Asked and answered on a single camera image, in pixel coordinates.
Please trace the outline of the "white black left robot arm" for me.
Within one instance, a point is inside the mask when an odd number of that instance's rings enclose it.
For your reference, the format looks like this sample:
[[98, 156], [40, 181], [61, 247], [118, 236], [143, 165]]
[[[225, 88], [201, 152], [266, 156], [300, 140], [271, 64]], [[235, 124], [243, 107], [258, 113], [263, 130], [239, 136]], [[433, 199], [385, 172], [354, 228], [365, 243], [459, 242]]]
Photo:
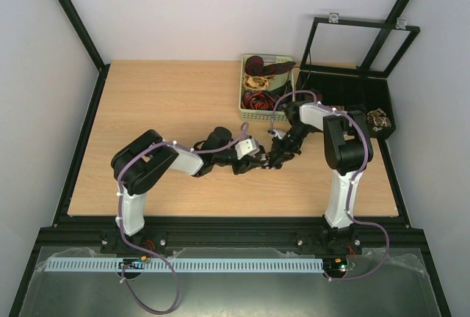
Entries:
[[117, 226], [126, 236], [144, 228], [144, 208], [147, 193], [168, 170], [202, 177], [213, 167], [230, 166], [235, 175], [267, 166], [267, 154], [253, 137], [247, 134], [248, 124], [234, 138], [224, 127], [217, 126], [203, 141], [185, 147], [165, 140], [150, 129], [137, 137], [111, 160], [119, 198]]

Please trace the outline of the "black white floral tie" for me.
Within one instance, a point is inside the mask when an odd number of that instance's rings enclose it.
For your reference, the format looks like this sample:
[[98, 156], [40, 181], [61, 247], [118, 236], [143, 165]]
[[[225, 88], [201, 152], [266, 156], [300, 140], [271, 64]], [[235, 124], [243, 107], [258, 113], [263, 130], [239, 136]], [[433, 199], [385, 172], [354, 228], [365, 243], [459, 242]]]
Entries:
[[265, 151], [265, 150], [261, 150], [258, 153], [257, 159], [259, 160], [259, 162], [261, 164], [261, 168], [262, 169], [276, 170], [275, 168], [269, 166], [268, 160], [267, 160], [268, 154], [269, 154], [269, 151]]

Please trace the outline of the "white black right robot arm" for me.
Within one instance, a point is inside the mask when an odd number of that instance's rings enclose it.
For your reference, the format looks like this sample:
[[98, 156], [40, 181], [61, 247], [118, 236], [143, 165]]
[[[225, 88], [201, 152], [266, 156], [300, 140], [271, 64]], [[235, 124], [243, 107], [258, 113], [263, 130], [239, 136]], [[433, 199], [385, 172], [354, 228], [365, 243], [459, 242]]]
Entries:
[[341, 230], [353, 222], [353, 207], [358, 184], [374, 151], [366, 123], [360, 110], [342, 111], [320, 102], [289, 102], [282, 107], [291, 128], [273, 135], [267, 166], [279, 169], [283, 163], [301, 154], [301, 147], [309, 134], [321, 132], [327, 165], [333, 171], [330, 200], [325, 212], [329, 225], [320, 234], [320, 243], [328, 252], [336, 252], [346, 243]]

